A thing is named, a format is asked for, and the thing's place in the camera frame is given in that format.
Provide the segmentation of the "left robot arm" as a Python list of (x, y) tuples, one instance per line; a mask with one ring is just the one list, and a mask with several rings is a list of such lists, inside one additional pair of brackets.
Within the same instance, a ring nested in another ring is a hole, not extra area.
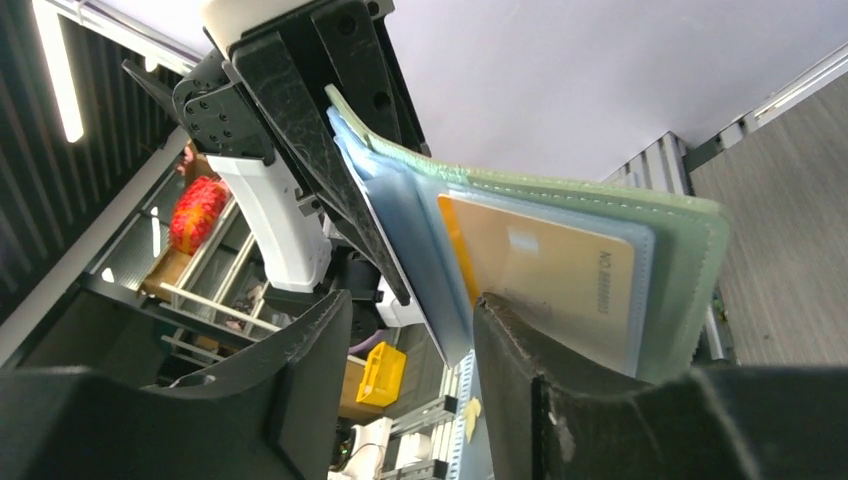
[(391, 1), (205, 1), (212, 51), (174, 88), (124, 69), (189, 134), (258, 243), (278, 308), (315, 303), (334, 282), (321, 214), (368, 262), (353, 297), (391, 327), (424, 322), (391, 242), (327, 118), (336, 87), (372, 131), (427, 153), (386, 25)]

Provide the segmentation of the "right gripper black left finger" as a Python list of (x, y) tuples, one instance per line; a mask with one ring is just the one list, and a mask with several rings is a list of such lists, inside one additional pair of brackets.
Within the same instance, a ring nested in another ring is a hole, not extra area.
[(85, 367), (1, 376), (5, 479), (323, 479), (352, 299), (327, 294), (293, 324), (168, 387)]

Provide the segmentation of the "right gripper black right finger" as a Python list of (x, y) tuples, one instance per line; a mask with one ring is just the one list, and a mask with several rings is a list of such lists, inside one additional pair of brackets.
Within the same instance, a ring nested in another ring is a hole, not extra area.
[(843, 479), (842, 367), (694, 368), (650, 385), (535, 329), (495, 294), (474, 346), (498, 479)]

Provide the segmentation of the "gold card with black stripe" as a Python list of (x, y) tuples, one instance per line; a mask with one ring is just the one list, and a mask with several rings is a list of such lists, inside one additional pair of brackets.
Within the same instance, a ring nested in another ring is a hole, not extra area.
[(537, 330), (635, 375), (641, 313), (632, 243), (458, 193), (439, 195), (437, 206), (469, 295), (516, 301)]

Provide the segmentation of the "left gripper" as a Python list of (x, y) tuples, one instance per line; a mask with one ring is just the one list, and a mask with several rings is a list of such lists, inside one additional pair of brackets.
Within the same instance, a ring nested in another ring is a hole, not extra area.
[(385, 25), (392, 1), (238, 1), (225, 15), (225, 58), (339, 233), (380, 271), (403, 305), (411, 295), (377, 219), (346, 165), (295, 60), (329, 60), (334, 84), (372, 131), (428, 156), (429, 146)]

